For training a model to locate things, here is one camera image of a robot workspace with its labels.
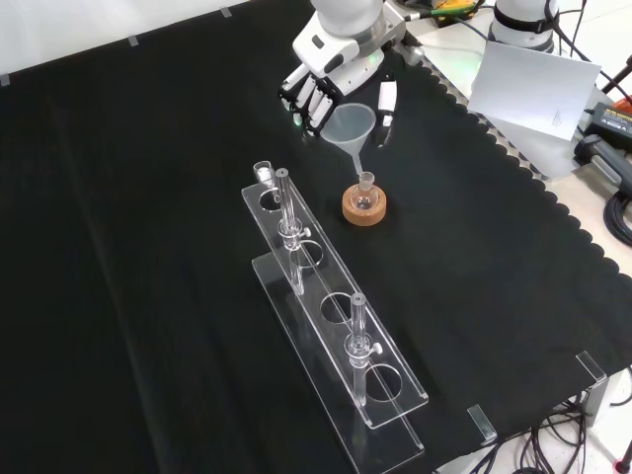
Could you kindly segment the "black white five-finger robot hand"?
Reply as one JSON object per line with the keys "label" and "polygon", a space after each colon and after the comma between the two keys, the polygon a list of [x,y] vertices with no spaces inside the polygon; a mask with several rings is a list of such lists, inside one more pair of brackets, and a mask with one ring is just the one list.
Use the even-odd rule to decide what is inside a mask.
{"label": "black white five-finger robot hand", "polygon": [[292,43],[300,64],[278,89],[283,106],[308,135],[320,135],[335,107],[377,73],[384,50],[403,35],[402,21],[382,17],[359,36],[335,37],[313,15]]}

